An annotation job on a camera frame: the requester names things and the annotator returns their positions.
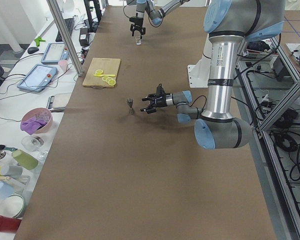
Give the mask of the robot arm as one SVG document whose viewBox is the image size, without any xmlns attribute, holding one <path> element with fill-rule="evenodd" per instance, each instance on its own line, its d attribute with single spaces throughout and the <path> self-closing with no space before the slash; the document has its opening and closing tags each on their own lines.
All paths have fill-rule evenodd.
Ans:
<svg viewBox="0 0 300 240">
<path fill-rule="evenodd" d="M 190 106 L 189 91 L 166 93 L 161 85 L 149 94 L 148 114 L 157 108 L 175 106 L 181 123 L 195 121 L 194 135 L 205 149 L 231 149 L 246 145 L 251 126 L 230 113 L 237 51 L 242 41 L 253 42 L 282 32 L 283 0 L 214 0 L 205 13 L 203 28 L 212 44 L 208 96 L 203 109 Z"/>
<path fill-rule="evenodd" d="M 135 16 L 129 17 L 131 35 L 134 37 L 135 32 L 139 32 L 142 39 L 142 36 L 146 34 L 146 28 L 143 27 L 145 13 L 148 15 L 150 24 L 157 28 L 162 24 L 166 15 L 186 2 L 188 0 L 171 0 L 160 9 L 155 9 L 151 0 L 137 0 Z"/>
</svg>

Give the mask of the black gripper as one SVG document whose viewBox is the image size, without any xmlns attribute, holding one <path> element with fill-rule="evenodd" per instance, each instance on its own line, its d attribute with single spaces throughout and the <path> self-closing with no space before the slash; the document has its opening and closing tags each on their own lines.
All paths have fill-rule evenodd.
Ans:
<svg viewBox="0 0 300 240">
<path fill-rule="evenodd" d="M 147 114 L 152 114 L 157 111 L 156 108 L 167 107 L 168 106 L 167 97 L 169 97 L 170 95 L 171 95 L 170 93 L 148 94 L 146 97 L 142 98 L 141 100 L 143 102 L 150 101 L 150 104 L 145 108 L 141 108 L 140 111 L 146 112 Z"/>
<path fill-rule="evenodd" d="M 133 37 L 135 35 L 135 31 L 138 31 L 140 32 L 140 38 L 142 39 L 143 36 L 146 34 L 146 28 L 143 27 L 144 18 L 132 16 L 129 18 L 129 21 L 131 22 L 130 25 L 131 36 Z"/>
</svg>

